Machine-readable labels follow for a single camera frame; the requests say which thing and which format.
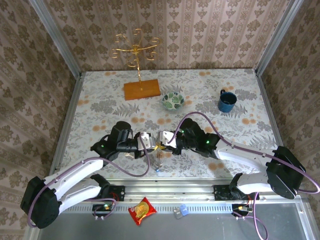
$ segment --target green patterned bowl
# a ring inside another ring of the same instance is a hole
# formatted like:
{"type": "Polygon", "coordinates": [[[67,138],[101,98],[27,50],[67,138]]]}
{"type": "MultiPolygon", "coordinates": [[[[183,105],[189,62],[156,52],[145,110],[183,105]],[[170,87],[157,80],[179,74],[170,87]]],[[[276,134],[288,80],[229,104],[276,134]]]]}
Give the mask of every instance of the green patterned bowl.
{"type": "Polygon", "coordinates": [[[184,105],[184,97],[179,92],[170,92],[162,98],[163,106],[168,110],[177,110],[184,105]]]}

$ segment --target golden candelabra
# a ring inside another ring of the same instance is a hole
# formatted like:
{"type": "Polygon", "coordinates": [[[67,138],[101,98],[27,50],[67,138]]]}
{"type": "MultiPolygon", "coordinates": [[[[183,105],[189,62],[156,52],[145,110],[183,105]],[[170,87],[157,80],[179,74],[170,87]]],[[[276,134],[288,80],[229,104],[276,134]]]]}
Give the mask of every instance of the golden candelabra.
{"type": "Polygon", "coordinates": [[[135,67],[137,68],[139,82],[130,82],[130,83],[124,84],[125,100],[142,99],[142,98],[159,96],[161,93],[160,93],[159,83],[157,79],[141,81],[139,54],[142,54],[142,56],[149,61],[154,61],[158,57],[158,53],[156,51],[152,50],[150,52],[149,57],[144,55],[143,51],[159,46],[162,43],[162,41],[158,37],[153,37],[151,39],[151,42],[154,43],[153,45],[147,46],[147,47],[141,47],[141,42],[144,37],[144,32],[142,31],[142,29],[137,28],[133,31],[133,35],[134,36],[141,35],[138,44],[132,44],[128,40],[128,38],[123,34],[115,35],[114,37],[115,44],[120,43],[122,38],[123,40],[129,43],[129,45],[131,46],[131,49],[112,48],[111,56],[110,56],[111,58],[116,59],[119,57],[120,52],[132,53],[132,55],[126,59],[125,63],[127,66],[131,68],[135,68],[135,67]]]}

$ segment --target wooden base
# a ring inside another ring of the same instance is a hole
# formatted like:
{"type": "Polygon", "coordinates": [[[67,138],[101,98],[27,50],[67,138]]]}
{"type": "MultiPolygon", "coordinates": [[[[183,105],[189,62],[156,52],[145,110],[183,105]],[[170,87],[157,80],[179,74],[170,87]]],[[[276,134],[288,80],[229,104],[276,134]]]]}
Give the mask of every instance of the wooden base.
{"type": "Polygon", "coordinates": [[[124,99],[144,99],[155,96],[160,96],[161,92],[159,89],[158,79],[142,81],[142,90],[140,82],[129,82],[124,84],[124,99]]]}

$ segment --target patterned wallpaper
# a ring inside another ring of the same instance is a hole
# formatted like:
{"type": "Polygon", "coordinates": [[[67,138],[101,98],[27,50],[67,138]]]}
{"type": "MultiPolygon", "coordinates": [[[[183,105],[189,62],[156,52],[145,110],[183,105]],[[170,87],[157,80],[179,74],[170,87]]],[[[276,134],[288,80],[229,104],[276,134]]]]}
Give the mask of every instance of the patterned wallpaper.
{"type": "MultiPolygon", "coordinates": [[[[45,0],[81,71],[126,70],[109,57],[114,35],[163,39],[143,69],[253,68],[289,0],[45,0]]],[[[129,48],[122,42],[122,48],[129,48]]]]}
{"type": "Polygon", "coordinates": [[[20,202],[49,172],[75,79],[30,3],[0,1],[0,240],[20,240],[20,202]]]}
{"type": "MultiPolygon", "coordinates": [[[[262,75],[283,143],[320,182],[320,1],[305,0],[262,75]]],[[[320,226],[320,195],[308,196],[320,226]]]]}

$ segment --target table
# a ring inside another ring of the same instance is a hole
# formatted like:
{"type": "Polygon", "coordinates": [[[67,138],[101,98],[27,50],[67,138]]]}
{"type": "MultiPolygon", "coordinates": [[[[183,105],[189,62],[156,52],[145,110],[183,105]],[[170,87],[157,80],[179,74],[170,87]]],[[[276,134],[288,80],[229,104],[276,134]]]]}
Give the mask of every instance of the table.
{"type": "MultiPolygon", "coordinates": [[[[137,81],[136,71],[85,73],[61,167],[85,158],[90,147],[109,134],[118,121],[130,123],[134,134],[145,131],[156,135],[159,130],[175,130],[185,114],[192,111],[206,114],[218,131],[233,141],[259,148],[277,147],[253,69],[143,70],[141,76],[143,80],[158,79],[162,95],[125,101],[124,83],[137,81]],[[237,95],[230,113],[218,110],[221,89],[237,95]],[[184,96],[181,109],[168,111],[163,107],[161,100],[169,92],[184,96]]],[[[205,132],[213,131],[202,116],[191,118],[205,132]]],[[[156,153],[150,154],[151,160],[156,157],[156,153]]],[[[161,157],[160,171],[151,169],[145,178],[232,178],[237,173],[256,172],[248,166],[205,158],[190,150],[180,156],[166,152],[161,157]]],[[[134,159],[123,153],[114,162],[133,174],[142,174],[147,167],[145,157],[134,159]]],[[[96,173],[108,179],[131,178],[111,165],[96,173]]]]}

